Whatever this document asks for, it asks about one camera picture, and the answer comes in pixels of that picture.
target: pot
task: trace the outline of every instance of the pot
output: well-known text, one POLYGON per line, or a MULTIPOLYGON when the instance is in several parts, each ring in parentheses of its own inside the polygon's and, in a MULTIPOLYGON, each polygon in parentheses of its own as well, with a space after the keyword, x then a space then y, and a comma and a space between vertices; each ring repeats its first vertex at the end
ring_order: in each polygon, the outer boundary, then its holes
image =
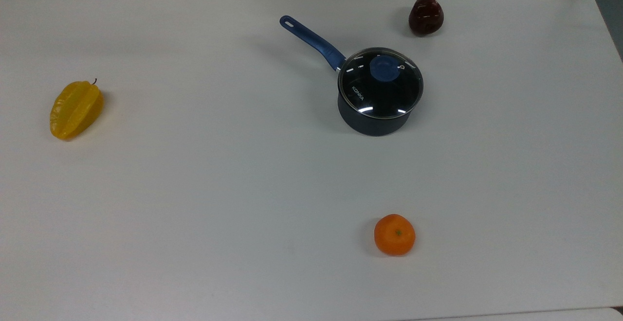
POLYGON ((338 109, 351 128, 383 136, 403 126, 423 91, 422 73, 409 57, 388 48, 368 48, 345 58, 294 18, 284 16, 279 22, 338 72, 338 109))

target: white table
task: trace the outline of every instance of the white table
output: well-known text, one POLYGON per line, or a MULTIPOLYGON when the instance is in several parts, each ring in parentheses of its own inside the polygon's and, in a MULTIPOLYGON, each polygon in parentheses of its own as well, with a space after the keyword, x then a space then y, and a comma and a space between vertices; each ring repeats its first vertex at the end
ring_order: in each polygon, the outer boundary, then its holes
POLYGON ((0 0, 0 319, 402 320, 623 304, 623 65, 594 0, 0 0), (278 24, 422 71, 360 135, 278 24), (54 99, 106 106, 54 139, 54 99), (411 219, 406 257, 376 220, 411 219))
POLYGON ((452 321, 623 321, 623 315, 613 308, 594 308, 588 310, 454 317, 452 321))

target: orange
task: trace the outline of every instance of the orange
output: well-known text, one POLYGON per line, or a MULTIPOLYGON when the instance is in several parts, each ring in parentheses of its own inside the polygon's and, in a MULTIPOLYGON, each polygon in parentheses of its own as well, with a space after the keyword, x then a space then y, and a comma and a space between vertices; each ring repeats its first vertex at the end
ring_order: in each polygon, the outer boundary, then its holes
POLYGON ((416 230, 409 220, 398 214, 390 214, 374 226, 374 243, 388 255, 405 255, 416 242, 416 230))

